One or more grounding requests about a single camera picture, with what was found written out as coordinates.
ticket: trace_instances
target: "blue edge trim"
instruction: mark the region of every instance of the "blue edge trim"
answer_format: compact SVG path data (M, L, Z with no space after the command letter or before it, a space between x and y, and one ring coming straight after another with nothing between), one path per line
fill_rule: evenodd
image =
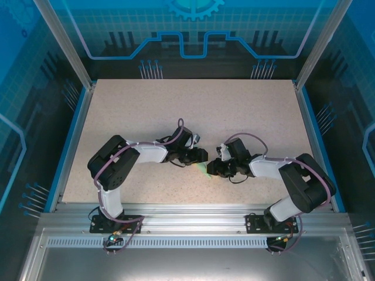
M65 158L66 158L66 155L68 153L68 148L69 148L70 143L71 143L71 138L73 137L74 129L76 128L78 115L81 111L81 107L82 107L82 103L83 103L83 99L84 99L85 94L86 94L86 88L83 87L82 91L81 91L81 94L80 94L80 98L79 98L78 103L77 103L76 111L74 112L73 119L71 120L68 135L66 136L66 140L65 140L65 144L64 144L64 148L63 148L61 157L60 157L59 165L57 165L56 173L54 174L53 182L52 182L52 185L51 185L51 190L49 191L47 203L46 203L45 209L44 209L45 213L49 213L49 210L52 206L53 197L54 197L54 194L57 191L57 184L59 183L59 179L60 179L60 176L61 176L61 173L62 173L62 170L63 170Z
M302 94L304 95L304 99L306 101L306 106L307 106L307 110L308 110L308 113L309 113L311 121L312 121L313 130L314 130L314 133L315 133L316 138L318 140L319 149L322 152L323 161L324 161L324 164L326 165L326 169L327 169L327 174L330 177L330 179L333 181L333 183L334 183L334 185L336 186L336 189L337 189L337 192L336 192L336 195L335 195L337 207L338 207L340 213L344 213L345 207L344 207L344 204L343 204L343 201L342 201L342 198L341 198L340 190L338 188L338 184L337 184L335 176L333 174L332 166L330 165L328 155L327 155L327 151L326 151L325 145L323 143L323 138L322 138L321 132L319 131L318 123L316 121L314 112L312 110L311 102L310 102L310 99L309 99L309 96L307 94L307 90L306 90L305 86L302 87Z
M70 146L71 138L73 136L73 132L74 132L74 129L76 127L78 115L79 115L80 110L81 110L81 106L82 106L83 98L85 96L85 92L86 92L86 89L83 88L82 92L81 92L80 99L78 100L78 104L77 104L78 110L75 111L73 119L71 121L70 129L69 129L68 135L67 135L66 140L65 140L64 149L62 151L62 155L61 155L61 158L60 158L60 161L59 161L59 165L57 166L56 174L55 174L53 182L52 182L51 190L50 190L50 193L49 193L49 196L48 196L48 199L47 199L47 203L46 203L46 206L45 206L45 210L44 210L44 212L46 212L46 213L48 213L48 210L52 206L53 197L54 197L54 194L56 192L57 184L58 184L60 176L61 176L61 172L62 172L62 168L63 168L65 158L66 158L66 155L67 155L67 151L68 151L68 148ZM314 130L314 133L315 133L316 138L318 140L319 148L322 152L323 161L325 163L328 176L332 179L333 183L335 184L335 186L337 188L337 192L336 192L336 195L335 195L337 207L339 208L339 211L341 213L344 213L345 208L344 208L344 204L343 204L343 201L342 201L342 198L341 198L341 195L340 195L340 191L338 189L338 185L337 185L335 176L333 174L332 167L331 167L329 159L328 159L327 151L326 151L325 145L323 143L323 138L322 138L322 135L319 131L319 127L318 127L318 123L316 121L315 115L313 114L311 102L310 102L310 99L308 97L308 94L307 94L307 91L306 91L305 87L302 88L302 93L303 93L304 99L306 101L307 110L308 110L308 113L309 113L311 121L312 121L313 130Z

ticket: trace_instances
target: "metal post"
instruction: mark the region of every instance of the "metal post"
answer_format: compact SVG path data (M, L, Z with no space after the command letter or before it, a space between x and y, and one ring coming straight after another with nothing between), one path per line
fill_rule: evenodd
M297 77L297 80L296 80L297 89L301 89L305 85L312 70L314 69L317 62L319 61L322 53L324 52L326 46L331 40L334 32L338 28L341 20L343 19L351 3L352 3L352 0L339 0L339 2L336 4L325 27L323 28L321 35L317 39L309 57L307 58L301 72L299 73Z
M50 2L48 0L34 0L34 3L45 19L49 29L51 30L53 36L56 38L73 70L78 75L78 78L80 79L83 87L85 87L87 90L90 90L93 82L91 81L90 76L84 68L82 61L80 60L76 50L74 49L74 46L71 43L68 34L65 32L64 27L61 24L56 13L54 12L54 9L52 8Z

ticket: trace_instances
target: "speckled work surface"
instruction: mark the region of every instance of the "speckled work surface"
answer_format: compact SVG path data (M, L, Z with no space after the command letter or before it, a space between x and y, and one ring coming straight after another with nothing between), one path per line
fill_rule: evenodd
M199 146L209 160L216 158L216 146L241 131L261 137L268 156L311 153L292 81L98 80L63 201L97 202L87 162L110 137L153 141L173 133L179 117L201 136ZM250 153L263 153L256 140L242 140ZM287 195L282 181L231 184L209 179L194 165L181 169L170 163L135 165L121 188L123 203L269 204Z

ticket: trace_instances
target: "robotic arm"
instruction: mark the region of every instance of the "robotic arm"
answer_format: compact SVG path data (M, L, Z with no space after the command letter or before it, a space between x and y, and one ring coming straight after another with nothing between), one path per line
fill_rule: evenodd
M121 204L120 185L125 181L133 166L137 163L156 162L166 163L178 159L185 166L192 163L206 162L208 154L204 149L196 148L200 140L199 135L194 135L190 130L184 128L179 137L170 144L167 144L178 136L181 128L173 133L172 136L166 136L156 140L153 144L139 144L129 148L120 154L114 161L102 172L98 178L101 187L100 213L105 215L103 208L110 215L106 216L108 220L116 218L124 220L124 210ZM88 162L88 169L92 178L100 169L123 147L134 142L125 140L119 135L113 136Z
M251 156L239 138L221 144L216 150L220 157L207 165L208 174L231 178L240 173L247 177L269 177L284 182L289 196L264 211L263 219L270 231L287 219L309 213L324 203L328 192L322 180L328 186L330 196L336 193L330 178L309 154L295 159L269 158L259 154ZM311 168L320 179L296 162Z

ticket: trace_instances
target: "green object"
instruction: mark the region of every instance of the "green object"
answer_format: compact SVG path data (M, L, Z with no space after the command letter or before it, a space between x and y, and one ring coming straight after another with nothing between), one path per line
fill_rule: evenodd
M195 165L203 174L205 174L209 179L211 179L211 175L207 174L207 165L205 163L198 163Z

